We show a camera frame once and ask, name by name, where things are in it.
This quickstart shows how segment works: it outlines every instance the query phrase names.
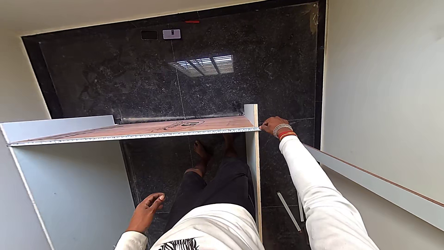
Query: white sleeve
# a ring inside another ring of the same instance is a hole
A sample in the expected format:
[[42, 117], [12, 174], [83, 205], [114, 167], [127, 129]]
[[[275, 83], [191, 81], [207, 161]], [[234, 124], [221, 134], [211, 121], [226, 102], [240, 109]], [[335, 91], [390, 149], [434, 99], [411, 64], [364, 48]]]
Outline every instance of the white sleeve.
[[298, 137], [284, 137], [279, 149], [301, 197], [311, 249], [377, 250], [358, 210], [336, 190]]
[[128, 231], [122, 234], [114, 250], [145, 250], [148, 238], [135, 231]]

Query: hand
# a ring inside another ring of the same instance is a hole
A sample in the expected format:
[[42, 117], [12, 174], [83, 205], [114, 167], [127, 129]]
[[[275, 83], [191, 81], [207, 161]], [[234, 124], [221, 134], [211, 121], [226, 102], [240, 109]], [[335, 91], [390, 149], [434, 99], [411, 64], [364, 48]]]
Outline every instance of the hand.
[[165, 200], [164, 193], [154, 193], [146, 197], [139, 205], [137, 205], [136, 210], [134, 210], [133, 217], [131, 217], [126, 232], [145, 232], [145, 230], [151, 225], [156, 210], [163, 208], [163, 200]]
[[[268, 132], [270, 134], [273, 134], [274, 128], [276, 128], [279, 124], [288, 124], [288, 121], [285, 119], [280, 118], [279, 116], [270, 117], [267, 120], [265, 120], [264, 123], [262, 123], [262, 126], [259, 126], [259, 129]], [[284, 131], [291, 131], [289, 128], [281, 128], [279, 132]]]

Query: beaded bracelet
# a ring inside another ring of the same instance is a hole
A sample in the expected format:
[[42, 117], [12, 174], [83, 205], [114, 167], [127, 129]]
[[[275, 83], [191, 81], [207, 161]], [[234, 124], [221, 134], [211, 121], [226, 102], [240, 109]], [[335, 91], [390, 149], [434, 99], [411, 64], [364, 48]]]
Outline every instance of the beaded bracelet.
[[293, 128], [292, 128], [290, 125], [288, 125], [288, 124], [279, 124], [279, 125], [277, 125], [277, 126], [274, 128], [274, 130], [273, 130], [273, 136], [274, 136], [274, 137], [278, 137], [278, 130], [280, 130], [280, 129], [282, 129], [282, 128], [289, 128], [289, 129], [291, 129], [291, 131], [293, 131]]

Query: measuring tape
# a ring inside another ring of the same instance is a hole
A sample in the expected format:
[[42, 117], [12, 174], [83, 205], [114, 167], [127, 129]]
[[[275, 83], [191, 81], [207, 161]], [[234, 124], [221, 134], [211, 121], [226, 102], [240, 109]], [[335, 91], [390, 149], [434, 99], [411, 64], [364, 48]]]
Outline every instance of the measuring tape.
[[252, 132], [252, 131], [260, 131], [260, 129], [259, 128], [213, 129], [213, 130], [196, 130], [196, 131], [186, 131], [186, 132], [88, 137], [88, 138], [75, 138], [75, 139], [63, 139], [63, 140], [21, 141], [21, 142], [8, 143], [7, 146], [8, 147], [16, 147], [16, 146], [29, 146], [29, 145], [46, 145], [46, 144], [60, 144], [60, 143], [73, 143], [73, 142], [87, 142], [87, 141], [114, 141], [114, 140], [127, 140], [127, 139], [142, 139], [142, 138], [171, 137], [171, 136], [185, 136], [185, 135], [202, 135], [202, 134], [218, 134], [218, 133], [239, 133], [239, 132]]

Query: black pants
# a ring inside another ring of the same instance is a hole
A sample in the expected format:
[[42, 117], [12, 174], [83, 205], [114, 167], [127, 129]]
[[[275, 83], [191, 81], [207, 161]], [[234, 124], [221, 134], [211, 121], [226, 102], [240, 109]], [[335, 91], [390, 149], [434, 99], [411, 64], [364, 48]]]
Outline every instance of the black pants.
[[216, 177], [208, 185], [196, 172], [190, 171], [183, 175], [164, 232], [192, 209], [217, 203], [242, 206], [256, 219], [250, 168], [236, 157], [224, 158]]

